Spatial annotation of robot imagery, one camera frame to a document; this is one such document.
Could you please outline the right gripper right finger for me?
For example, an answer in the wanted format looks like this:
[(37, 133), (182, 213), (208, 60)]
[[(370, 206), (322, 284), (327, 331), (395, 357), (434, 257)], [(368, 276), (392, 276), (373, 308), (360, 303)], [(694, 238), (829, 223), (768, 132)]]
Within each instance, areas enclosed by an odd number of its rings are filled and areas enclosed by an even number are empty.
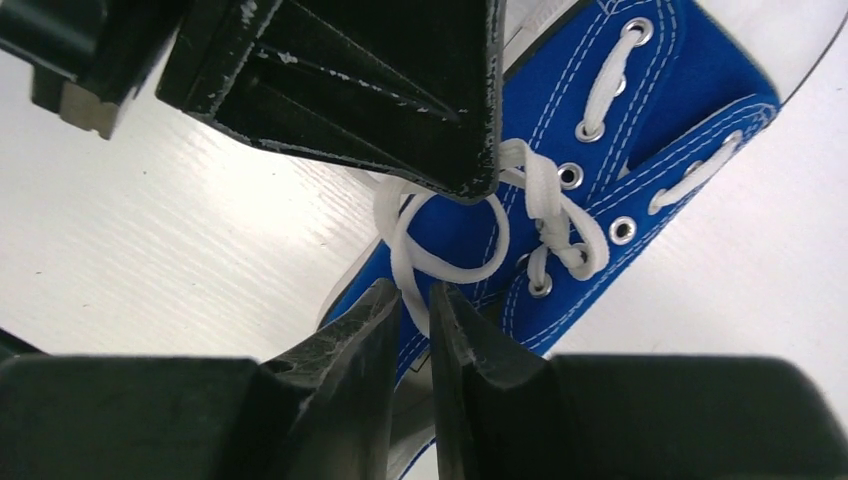
[(531, 353), (455, 286), (430, 293), (443, 479), (843, 479), (847, 437), (769, 357)]

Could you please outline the blue canvas sneaker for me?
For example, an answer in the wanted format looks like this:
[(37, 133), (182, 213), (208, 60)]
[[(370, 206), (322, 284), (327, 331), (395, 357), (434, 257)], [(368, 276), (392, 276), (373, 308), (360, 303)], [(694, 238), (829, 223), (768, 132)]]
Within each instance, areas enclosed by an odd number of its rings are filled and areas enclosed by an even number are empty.
[[(577, 139), (595, 77), (625, 23), (654, 35), (630, 54), (625, 84), (594, 142)], [(524, 190), (501, 181), (510, 244), (485, 280), (456, 284), (471, 304), (529, 351), (544, 355), (733, 156), (763, 131), (830, 48), (843, 1), (512, 1), (503, 63), (504, 140), (526, 141), (561, 173), (563, 193), (600, 224), (608, 264), (577, 280), (550, 254), (552, 289), (531, 293), (529, 255), (540, 246)], [(408, 235), (462, 269), (492, 259), (498, 227), (487, 200), (435, 194)], [(380, 234), (337, 285), (326, 322), (379, 278), (394, 280)], [(430, 342), (405, 304), (400, 323), (387, 475), (404, 477), (435, 441)]]

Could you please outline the white shoelace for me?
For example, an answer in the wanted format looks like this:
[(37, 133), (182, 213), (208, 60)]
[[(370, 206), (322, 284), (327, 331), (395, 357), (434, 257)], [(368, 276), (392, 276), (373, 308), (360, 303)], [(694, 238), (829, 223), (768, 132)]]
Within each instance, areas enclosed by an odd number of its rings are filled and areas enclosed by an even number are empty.
[[(582, 142), (594, 142), (605, 132), (603, 118), (613, 98), (624, 89), (627, 61), (632, 51), (654, 35), (654, 24), (645, 17), (625, 23), (619, 38), (601, 65), (590, 89), (584, 116), (575, 135)], [(524, 140), (509, 139), (498, 147), (502, 161), (500, 181), (525, 192), (529, 219), (536, 223), (541, 244), (529, 255), (528, 279), (531, 293), (547, 294), (552, 289), (544, 272), (547, 257), (554, 254), (577, 280), (588, 280), (610, 259), (608, 240), (600, 224), (563, 193), (561, 173), (554, 161), (538, 154)], [(487, 197), (498, 227), (493, 257), (481, 267), (462, 269), (423, 249), (407, 229), (434, 192), (395, 177), (375, 184), (374, 217), (382, 240), (390, 249), (390, 267), (395, 284), (412, 323), (424, 337), (430, 335), (430, 313), (414, 278), (421, 271), (455, 284), (471, 284), (492, 276), (506, 259), (510, 226), (503, 203), (495, 195)]]

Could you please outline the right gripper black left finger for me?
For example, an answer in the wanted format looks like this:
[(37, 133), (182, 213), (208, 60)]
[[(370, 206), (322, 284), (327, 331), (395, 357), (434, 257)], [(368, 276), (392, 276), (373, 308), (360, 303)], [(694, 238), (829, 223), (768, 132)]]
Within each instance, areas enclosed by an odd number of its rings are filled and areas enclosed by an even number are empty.
[(5, 479), (383, 479), (401, 301), (379, 280), (266, 362), (1, 336)]

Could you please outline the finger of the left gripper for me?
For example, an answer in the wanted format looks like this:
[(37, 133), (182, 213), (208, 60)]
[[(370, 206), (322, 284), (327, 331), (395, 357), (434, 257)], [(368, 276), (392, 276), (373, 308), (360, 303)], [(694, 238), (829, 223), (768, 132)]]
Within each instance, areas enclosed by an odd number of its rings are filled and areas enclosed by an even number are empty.
[(187, 9), (170, 0), (5, 0), (1, 48), (32, 66), (34, 105), (109, 140)]

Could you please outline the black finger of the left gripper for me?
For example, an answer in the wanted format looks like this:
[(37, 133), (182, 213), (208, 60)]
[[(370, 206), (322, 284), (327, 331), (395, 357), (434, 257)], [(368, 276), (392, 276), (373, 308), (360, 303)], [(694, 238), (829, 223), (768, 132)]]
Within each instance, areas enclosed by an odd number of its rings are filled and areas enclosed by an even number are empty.
[(496, 188), (502, 1), (195, 1), (157, 98), (253, 148)]

